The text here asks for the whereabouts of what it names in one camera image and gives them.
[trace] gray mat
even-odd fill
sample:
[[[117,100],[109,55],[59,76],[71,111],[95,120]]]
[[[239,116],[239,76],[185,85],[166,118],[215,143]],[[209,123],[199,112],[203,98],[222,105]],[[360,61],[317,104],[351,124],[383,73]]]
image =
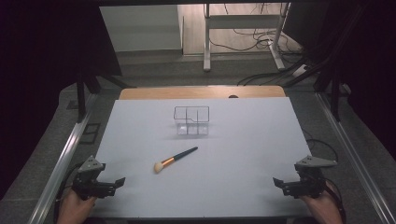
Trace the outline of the gray mat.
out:
[[[276,72],[272,60],[214,61],[210,73],[203,71],[202,62],[126,64],[121,69],[123,77],[117,78],[138,87],[236,85],[240,79],[250,75]],[[266,80],[269,79],[257,80],[252,84],[257,85]],[[332,132],[329,121],[318,105],[312,91],[313,80],[315,79],[312,77],[286,89],[297,118],[303,129],[307,130],[314,138],[331,144],[338,152],[340,165],[325,170],[324,174],[332,179],[342,192],[348,223],[381,223]],[[88,156],[95,155],[114,100],[120,94],[120,88],[117,86],[103,80],[101,80],[101,84],[105,89],[102,90],[101,96],[95,103],[95,113],[92,114],[89,121],[89,123],[100,123],[98,136],[93,144],[78,146],[71,164],[84,161]],[[75,87],[66,88],[62,92],[58,110],[46,133],[20,176],[0,202],[2,223],[26,223],[32,214],[53,166],[77,120],[77,111],[66,109],[71,100],[76,100]],[[352,141],[360,150],[364,163],[384,195],[389,199],[390,207],[394,209],[396,207],[395,162],[361,120],[356,117],[345,100],[341,101],[340,115]],[[91,138],[83,136],[82,139],[90,141]],[[312,153],[323,158],[333,158],[329,149],[321,144],[315,144]],[[51,217],[52,214],[49,212],[46,223],[52,223]]]

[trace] human hand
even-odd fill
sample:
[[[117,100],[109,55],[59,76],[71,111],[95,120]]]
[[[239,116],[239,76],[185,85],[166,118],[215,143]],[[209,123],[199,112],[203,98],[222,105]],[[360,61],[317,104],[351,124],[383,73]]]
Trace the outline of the human hand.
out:
[[[64,197],[58,217],[58,224],[80,224],[90,214],[96,198],[92,197],[86,201],[81,200],[78,195],[70,189]]]
[[[326,185],[334,191],[333,187],[328,182],[326,182]],[[306,203],[312,216],[320,224],[343,223],[335,199],[327,191],[323,191],[316,199],[309,196],[301,196],[300,199]]]

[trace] black cable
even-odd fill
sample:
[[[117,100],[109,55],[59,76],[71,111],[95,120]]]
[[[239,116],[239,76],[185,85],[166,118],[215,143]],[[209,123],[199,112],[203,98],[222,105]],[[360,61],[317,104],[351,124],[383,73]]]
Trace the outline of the black cable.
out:
[[[70,175],[77,169],[79,168],[84,162],[80,162],[75,164],[64,176],[64,180],[61,183],[61,186],[58,189],[58,193],[56,194],[55,198],[55,205],[53,209],[53,222],[56,223],[58,221],[58,216],[59,216],[59,208],[61,206],[61,199],[62,195],[64,194],[64,188],[66,186],[67,179],[70,177]]]
[[[265,3],[262,3],[262,9],[260,9],[260,14],[262,14],[262,12],[264,11],[264,6],[265,6]]]
[[[336,206],[338,208],[338,211],[340,212],[341,219],[344,224],[347,223],[347,213],[346,210],[344,209],[342,200],[337,196],[336,193],[332,189],[329,188],[329,186],[325,185],[324,189],[334,198]]]
[[[256,3],[256,6],[253,8],[253,10],[250,11],[250,15],[254,12],[254,10],[257,8],[258,5],[259,5],[259,4]]]
[[[291,77],[291,76],[293,76],[293,73],[287,74],[287,75],[285,75],[285,76],[282,76],[275,84],[278,85],[278,86],[281,86],[281,85],[279,84],[279,82],[280,82],[281,80],[283,80],[284,78],[286,78],[286,77]]]
[[[337,187],[337,185],[335,185],[335,183],[332,181],[332,180],[330,180],[329,178],[324,178],[325,180],[327,180],[327,181],[329,181],[331,184],[332,184],[332,186],[333,187],[335,187],[335,189],[337,190],[337,196],[338,196],[338,198],[339,198],[339,200],[340,200],[340,202],[342,203],[343,202],[343,196],[341,195],[341,191],[340,191],[340,189]]]
[[[297,61],[297,62],[289,61],[289,59],[286,59],[286,58],[285,58],[285,54],[280,53],[279,55],[280,55],[280,57],[282,58],[282,60],[285,61],[285,62],[287,62],[287,63],[297,63],[297,62],[298,62],[298,61]]]
[[[318,142],[318,143],[321,143],[321,144],[325,145],[326,147],[328,147],[329,149],[332,150],[332,152],[334,153],[335,161],[338,162],[338,154],[337,154],[337,152],[328,143],[326,143],[326,142],[324,142],[322,140],[319,140],[319,139],[315,139],[315,138],[306,139],[306,142]]]
[[[224,4],[224,8],[225,8],[225,12],[226,12],[227,15],[228,15],[228,9],[227,9],[227,5],[226,5],[226,4]]]
[[[286,35],[280,34],[280,36],[283,37],[283,38],[286,38],[285,47],[286,47],[286,49],[287,49],[288,51],[285,51],[285,50],[281,49],[280,46],[279,46],[279,51],[284,52],[284,53],[302,54],[302,53],[299,52],[299,51],[294,51],[294,50],[291,50],[291,49],[289,48],[289,38],[288,38]]]
[[[306,58],[302,58],[302,59],[300,59],[300,61],[297,62],[296,64],[293,64],[293,65],[290,66],[289,68],[287,68],[287,69],[285,69],[285,70],[283,70],[283,71],[281,71],[281,72],[279,72],[279,73],[269,73],[269,74],[263,73],[263,74],[258,74],[258,75],[253,75],[253,76],[245,77],[245,78],[241,79],[240,81],[238,81],[238,83],[236,84],[236,86],[241,85],[242,82],[244,82],[245,80],[251,79],[251,78],[253,78],[253,79],[258,79],[258,78],[261,78],[261,77],[267,77],[267,75],[269,75],[269,76],[271,76],[271,75],[285,75],[285,74],[287,74],[288,72],[292,71],[293,69],[297,69],[296,67],[297,67],[298,65],[301,65],[301,64],[305,63],[305,61],[306,61]],[[270,81],[267,81],[267,82],[262,83],[262,84],[260,84],[260,85],[263,85],[263,84],[266,84],[266,83],[268,83],[268,82],[271,82],[271,81],[273,81],[273,80],[275,80],[275,79],[277,79],[277,78],[282,78],[282,77],[276,77],[276,78],[271,79]]]
[[[282,74],[282,76],[280,76],[280,77],[275,77],[275,78],[273,78],[273,79],[271,79],[271,80],[269,80],[269,81],[265,81],[265,82],[261,83],[260,86],[263,86],[263,85],[265,85],[265,84],[268,84],[268,83],[270,83],[270,82],[272,82],[272,81],[278,79],[278,80],[276,81],[276,83],[275,83],[275,85],[277,85],[278,82],[279,82],[280,80],[282,80],[282,79],[285,78],[285,77],[289,77],[289,76],[291,76],[291,74],[284,73],[284,74]]]
[[[246,34],[246,33],[240,33],[240,32],[236,32],[235,31],[235,29],[233,29],[233,31],[236,33],[236,34],[238,34],[238,35],[264,35],[265,34],[265,32],[262,32],[262,33],[256,33],[256,30],[257,29],[254,29],[254,32],[253,33],[251,33],[251,34]]]
[[[270,11],[268,10],[268,6],[271,5],[272,3],[263,3],[262,4],[262,10],[264,9],[265,6],[265,10],[267,11],[267,14],[270,14]]]
[[[222,48],[226,48],[226,49],[232,49],[232,50],[236,50],[236,51],[247,51],[247,50],[250,50],[250,49],[255,48],[255,47],[257,46],[257,44],[258,44],[258,43],[256,43],[255,45],[253,45],[252,47],[247,48],[247,49],[233,49],[233,48],[228,47],[228,46],[225,46],[225,45],[215,44],[215,43],[212,42],[212,40],[211,40],[210,38],[209,38],[209,41],[210,41],[210,43],[211,43],[212,45],[214,45],[214,46],[218,46],[218,47],[222,47]]]
[[[303,130],[303,132],[305,132],[306,134],[308,134],[308,137],[309,137],[309,138],[313,138],[313,137],[312,137],[312,134],[309,133],[306,129],[301,128],[301,130]]]

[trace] wooden strip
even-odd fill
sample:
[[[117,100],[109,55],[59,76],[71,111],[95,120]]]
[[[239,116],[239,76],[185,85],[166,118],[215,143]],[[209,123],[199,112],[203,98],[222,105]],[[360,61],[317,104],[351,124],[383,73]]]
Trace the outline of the wooden strip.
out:
[[[229,98],[236,95],[239,98],[285,97],[279,86],[208,86],[208,87],[164,87],[125,89],[120,94],[120,100],[148,99],[209,99]]]

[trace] brush bristles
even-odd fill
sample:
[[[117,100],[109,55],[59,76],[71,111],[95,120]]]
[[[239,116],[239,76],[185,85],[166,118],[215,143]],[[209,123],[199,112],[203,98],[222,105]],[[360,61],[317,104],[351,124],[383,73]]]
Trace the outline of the brush bristles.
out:
[[[158,174],[162,169],[163,169],[163,164],[160,161],[155,163],[155,165],[154,165],[155,173]]]

